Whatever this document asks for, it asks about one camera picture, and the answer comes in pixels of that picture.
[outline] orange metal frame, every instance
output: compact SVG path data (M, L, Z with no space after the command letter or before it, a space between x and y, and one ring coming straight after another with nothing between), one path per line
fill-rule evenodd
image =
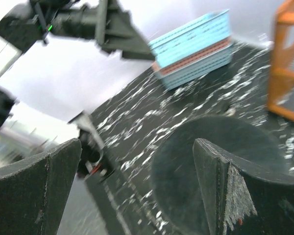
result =
M294 112L277 104L294 87L294 72L287 69L294 60L294 43L284 48L292 25L294 25L294 0L287 0L276 12L267 107L271 112L294 121Z

